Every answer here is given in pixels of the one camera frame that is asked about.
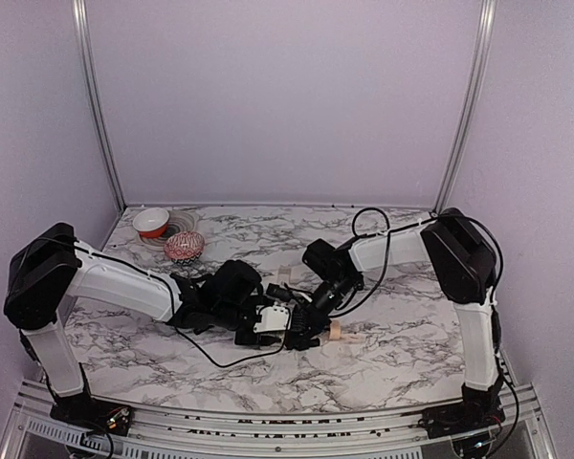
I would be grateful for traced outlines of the cream and black umbrella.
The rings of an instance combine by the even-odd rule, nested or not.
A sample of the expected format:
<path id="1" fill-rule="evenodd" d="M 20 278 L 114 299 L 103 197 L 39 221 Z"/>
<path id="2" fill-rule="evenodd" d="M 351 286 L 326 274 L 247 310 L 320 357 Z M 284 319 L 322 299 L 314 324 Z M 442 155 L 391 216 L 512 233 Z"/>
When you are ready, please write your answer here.
<path id="1" fill-rule="evenodd" d="M 287 284 L 294 289 L 302 290 L 289 284 L 291 273 L 291 267 L 280 267 L 276 274 L 275 284 Z M 320 344 L 329 341 L 345 342 L 348 344 L 362 343 L 364 341 L 363 336 L 344 332 L 339 321 L 336 318 L 330 317 L 330 314 L 337 308 L 342 311 L 346 305 L 349 305 L 360 287 L 361 284 L 359 281 L 352 283 L 345 280 L 343 283 L 336 285 L 323 281 L 314 292 L 303 290 L 312 297 L 311 303 L 297 304 L 293 302 L 294 308 L 296 306 L 315 307 L 328 316 L 328 328 L 319 335 Z"/>

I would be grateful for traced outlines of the red patterned bowl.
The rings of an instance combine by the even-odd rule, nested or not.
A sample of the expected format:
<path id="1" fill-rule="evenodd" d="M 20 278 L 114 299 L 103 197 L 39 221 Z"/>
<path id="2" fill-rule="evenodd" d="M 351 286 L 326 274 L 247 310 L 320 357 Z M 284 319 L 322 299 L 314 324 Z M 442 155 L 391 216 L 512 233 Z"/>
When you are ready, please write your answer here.
<path id="1" fill-rule="evenodd" d="M 205 239 L 197 231 L 182 231 L 169 237 L 164 245 L 166 257 L 178 265 L 197 261 L 204 250 Z"/>

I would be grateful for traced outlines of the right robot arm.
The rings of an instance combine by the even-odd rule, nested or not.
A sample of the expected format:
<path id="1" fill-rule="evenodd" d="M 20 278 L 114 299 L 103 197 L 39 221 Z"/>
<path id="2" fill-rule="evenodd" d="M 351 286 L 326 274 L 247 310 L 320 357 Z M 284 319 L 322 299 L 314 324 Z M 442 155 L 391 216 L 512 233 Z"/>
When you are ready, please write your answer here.
<path id="1" fill-rule="evenodd" d="M 365 273 L 385 273 L 391 265 L 430 263 L 441 292 L 457 314 L 465 376 L 460 402 L 425 409 L 418 425 L 429 438 L 439 438 L 504 421 L 499 401 L 504 384 L 498 356 L 501 326 L 496 310 L 503 258 L 483 225 L 448 208 L 398 229 L 355 233 L 338 247 L 317 239 L 307 246 L 302 261 L 321 284 L 310 299 L 296 301 L 286 332 L 287 347 L 296 350 L 318 345 L 318 336 L 332 319 L 357 309 L 352 298 L 363 288 Z"/>

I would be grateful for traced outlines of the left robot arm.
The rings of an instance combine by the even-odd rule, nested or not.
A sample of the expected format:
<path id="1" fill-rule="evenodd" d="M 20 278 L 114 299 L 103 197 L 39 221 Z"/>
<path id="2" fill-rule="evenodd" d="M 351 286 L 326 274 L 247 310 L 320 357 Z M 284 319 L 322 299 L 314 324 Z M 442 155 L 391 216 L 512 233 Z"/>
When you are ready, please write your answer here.
<path id="1" fill-rule="evenodd" d="M 66 297 L 146 315 L 185 339 L 229 330 L 243 346 L 275 343 L 291 321 L 290 310 L 265 296 L 260 275 L 242 261 L 194 278 L 154 273 L 95 250 L 69 224 L 53 225 L 11 259 L 4 314 L 45 373 L 52 418 L 118 436 L 128 433 L 133 409 L 92 396 L 59 317 Z"/>

